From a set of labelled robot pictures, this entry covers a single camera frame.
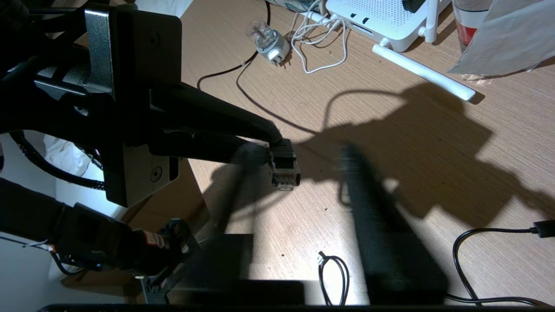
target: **screw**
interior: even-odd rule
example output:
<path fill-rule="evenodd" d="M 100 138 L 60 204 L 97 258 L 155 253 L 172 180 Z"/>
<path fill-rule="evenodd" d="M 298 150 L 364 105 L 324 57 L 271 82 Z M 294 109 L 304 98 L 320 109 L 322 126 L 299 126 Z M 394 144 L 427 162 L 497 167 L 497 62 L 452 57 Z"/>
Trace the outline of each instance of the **screw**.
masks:
<path fill-rule="evenodd" d="M 160 47 L 160 37 L 158 36 L 157 32 L 149 31 L 147 33 L 147 39 L 148 39 L 148 46 L 151 49 L 156 49 Z"/>
<path fill-rule="evenodd" d="M 162 167 L 156 166 L 150 172 L 150 181 L 157 182 L 162 177 Z"/>

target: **glass bulb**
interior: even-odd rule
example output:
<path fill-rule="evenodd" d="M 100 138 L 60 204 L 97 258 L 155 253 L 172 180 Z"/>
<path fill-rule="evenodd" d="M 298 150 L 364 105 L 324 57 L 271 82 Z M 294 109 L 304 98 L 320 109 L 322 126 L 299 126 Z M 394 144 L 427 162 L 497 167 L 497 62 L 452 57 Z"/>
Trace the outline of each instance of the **glass bulb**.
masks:
<path fill-rule="evenodd" d="M 245 35 L 261 49 L 267 48 L 278 38 L 276 31 L 271 29 L 261 18 L 250 22 Z"/>

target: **white cable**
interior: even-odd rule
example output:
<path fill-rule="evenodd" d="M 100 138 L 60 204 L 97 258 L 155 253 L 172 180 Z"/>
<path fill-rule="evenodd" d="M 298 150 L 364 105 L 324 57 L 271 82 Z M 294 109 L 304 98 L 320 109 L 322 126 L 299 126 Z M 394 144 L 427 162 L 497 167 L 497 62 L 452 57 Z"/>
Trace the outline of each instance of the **white cable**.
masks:
<path fill-rule="evenodd" d="M 310 12 L 318 3 L 320 3 L 322 0 L 315 0 L 314 3 L 312 3 L 312 5 L 309 7 L 307 12 Z M 295 53 L 297 53 L 299 55 L 299 57 L 301 58 L 302 61 L 302 68 L 304 69 L 305 73 L 307 74 L 311 74 L 311 73 L 315 73 L 321 69 L 325 69 L 325 68 L 331 68 L 334 66 L 337 66 L 341 63 L 343 63 L 346 59 L 347 59 L 347 38 L 345 36 L 345 33 L 347 31 L 347 26 L 345 21 L 342 18 L 330 18 L 328 19 L 326 22 L 322 22 L 324 19 L 326 18 L 327 14 L 325 14 L 321 20 L 319 20 L 317 23 L 314 24 L 308 24 L 308 14 L 304 17 L 304 19 L 302 20 L 301 26 L 299 28 L 297 28 L 297 30 L 293 33 L 293 35 L 291 36 L 291 47 L 293 48 L 293 50 L 295 51 Z M 293 18 L 293 25 L 291 25 L 291 32 L 293 31 L 293 28 L 295 28 L 295 24 L 297 22 L 297 18 L 299 17 L 299 13 L 295 13 L 295 17 Z M 311 71 L 309 71 L 308 69 L 306 69 L 306 60 L 305 58 L 302 56 L 302 53 L 300 53 L 297 48 L 295 47 L 295 41 L 299 41 L 300 44 L 318 44 L 320 42 L 322 42 L 324 39 L 327 38 L 327 36 L 329 36 L 329 34 L 334 30 L 333 25 L 336 24 L 336 22 L 340 22 L 341 25 L 343 26 L 343 34 L 342 34 L 342 40 L 343 40 L 343 59 L 341 59 L 339 62 L 332 64 L 332 65 L 326 65 L 326 66 L 322 66 L 322 67 L 318 67 L 316 69 L 313 69 Z M 318 26 L 329 26 L 329 30 L 327 31 L 326 34 L 324 34 L 324 36 L 316 41 L 310 42 L 310 41 L 306 41 L 303 40 L 302 38 L 304 38 L 308 33 L 312 32 L 314 29 L 316 29 L 316 27 Z"/>

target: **wooden desk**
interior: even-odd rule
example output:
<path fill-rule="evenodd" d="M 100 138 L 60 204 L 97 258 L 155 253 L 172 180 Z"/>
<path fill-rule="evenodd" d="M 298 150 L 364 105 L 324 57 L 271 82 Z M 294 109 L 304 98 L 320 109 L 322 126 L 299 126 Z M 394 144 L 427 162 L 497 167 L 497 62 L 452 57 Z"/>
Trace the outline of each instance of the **wooden desk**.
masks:
<path fill-rule="evenodd" d="M 460 55 L 450 11 L 441 15 L 437 45 L 420 39 L 405 55 L 447 71 Z M 260 0 L 194 1 L 182 18 L 183 81 L 195 85 L 201 76 L 247 59 L 254 45 L 244 29 L 265 16 Z M 292 19 L 293 13 L 271 6 L 271 26 L 282 34 Z M 295 54 L 282 67 L 258 57 L 239 80 L 256 104 L 235 85 L 240 71 L 202 84 L 204 91 L 273 120 L 299 157 L 301 185 L 290 193 L 269 191 L 259 204 L 251 277 L 317 280 L 317 252 L 323 250 L 349 266 L 347 303 L 367 303 L 352 216 L 338 197 L 337 160 L 349 141 L 397 184 L 395 194 L 448 273 L 451 293 L 468 297 L 451 259 L 459 234 L 485 226 L 529 228 L 555 218 L 555 67 L 488 80 L 448 75 L 485 95 L 473 105 L 374 55 L 374 42 L 357 33 L 349 33 L 347 44 L 344 64 L 311 75 Z M 332 38 L 302 51 L 309 68 L 342 57 L 340 40 Z M 210 206 L 220 165 L 192 160 L 191 166 Z M 230 232 L 253 228 L 249 209 L 236 213 Z M 555 304 L 554 255 L 555 239 L 481 234 L 464 243 L 461 263 L 480 297 L 527 296 Z M 335 268 L 328 270 L 326 284 L 337 302 L 340 279 L 334 281 Z M 319 294 L 315 300 L 323 303 Z"/>

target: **white router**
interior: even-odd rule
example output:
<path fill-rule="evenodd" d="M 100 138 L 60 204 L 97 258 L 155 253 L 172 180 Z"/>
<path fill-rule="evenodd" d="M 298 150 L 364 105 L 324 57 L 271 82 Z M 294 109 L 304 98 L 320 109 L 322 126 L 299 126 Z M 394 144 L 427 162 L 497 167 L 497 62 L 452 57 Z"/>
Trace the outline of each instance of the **white router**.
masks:
<path fill-rule="evenodd" d="M 451 0 L 426 0 L 417 12 L 411 13 L 403 9 L 401 0 L 327 0 L 326 9 L 330 18 L 340 17 L 353 31 L 376 41 L 374 53 L 463 100 L 470 100 L 476 91 L 398 53 L 405 51 L 419 36 L 426 42 L 434 42 L 437 16 L 450 3 Z M 314 12 L 302 14 L 315 21 L 324 18 Z"/>

